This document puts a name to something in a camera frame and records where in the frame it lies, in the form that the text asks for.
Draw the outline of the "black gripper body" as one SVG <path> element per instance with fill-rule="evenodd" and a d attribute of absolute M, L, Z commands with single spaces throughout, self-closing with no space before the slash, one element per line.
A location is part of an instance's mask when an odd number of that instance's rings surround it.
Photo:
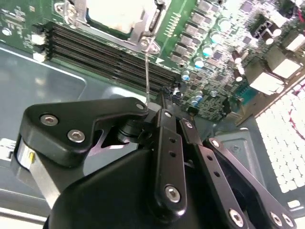
<path fill-rule="evenodd" d="M 74 182 L 46 229 L 226 229 L 204 177 L 181 151 L 136 150 Z"/>

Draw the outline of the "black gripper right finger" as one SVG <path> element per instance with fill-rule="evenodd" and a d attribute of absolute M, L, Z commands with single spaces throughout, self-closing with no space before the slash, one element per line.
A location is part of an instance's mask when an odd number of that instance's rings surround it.
<path fill-rule="evenodd" d="M 166 107 L 179 119 L 187 156 L 204 177 L 212 195 L 208 219 L 216 229 L 295 229 L 289 212 L 215 138 L 201 141 L 193 118 L 180 110 L 179 100 L 169 94 Z"/>

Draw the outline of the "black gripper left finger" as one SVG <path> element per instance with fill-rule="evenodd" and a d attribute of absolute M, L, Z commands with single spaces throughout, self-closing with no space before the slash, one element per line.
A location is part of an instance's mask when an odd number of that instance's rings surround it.
<path fill-rule="evenodd" d="M 20 181 L 38 188 L 52 206 L 82 174 L 87 156 L 128 143 L 153 153 L 148 195 L 152 208 L 166 217 L 183 214 L 187 206 L 183 146 L 175 114 L 134 97 L 28 107 L 11 169 Z"/>

